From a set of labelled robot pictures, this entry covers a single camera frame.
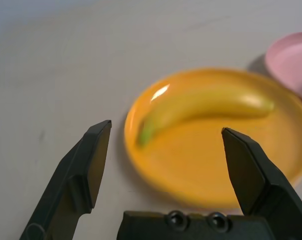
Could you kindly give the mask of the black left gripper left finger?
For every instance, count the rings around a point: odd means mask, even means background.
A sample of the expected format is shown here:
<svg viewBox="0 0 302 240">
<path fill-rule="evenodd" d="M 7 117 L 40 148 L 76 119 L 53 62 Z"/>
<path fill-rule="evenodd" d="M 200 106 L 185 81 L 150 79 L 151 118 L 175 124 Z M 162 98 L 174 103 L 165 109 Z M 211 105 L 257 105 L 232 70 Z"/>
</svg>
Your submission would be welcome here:
<svg viewBox="0 0 302 240">
<path fill-rule="evenodd" d="M 95 207 L 104 173 L 112 122 L 91 126 L 62 158 L 20 239 L 71 240 L 82 215 Z"/>
</svg>

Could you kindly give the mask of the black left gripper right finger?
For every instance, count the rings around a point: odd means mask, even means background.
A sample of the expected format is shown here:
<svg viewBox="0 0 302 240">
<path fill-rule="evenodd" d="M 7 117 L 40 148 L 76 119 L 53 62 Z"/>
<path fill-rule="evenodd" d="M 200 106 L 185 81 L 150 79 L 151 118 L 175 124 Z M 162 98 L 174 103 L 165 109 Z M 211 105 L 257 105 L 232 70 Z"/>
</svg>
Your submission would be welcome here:
<svg viewBox="0 0 302 240">
<path fill-rule="evenodd" d="M 285 175 L 249 136 L 231 128 L 221 134 L 242 213 L 263 218 L 277 240 L 302 240 L 302 200 Z"/>
</svg>

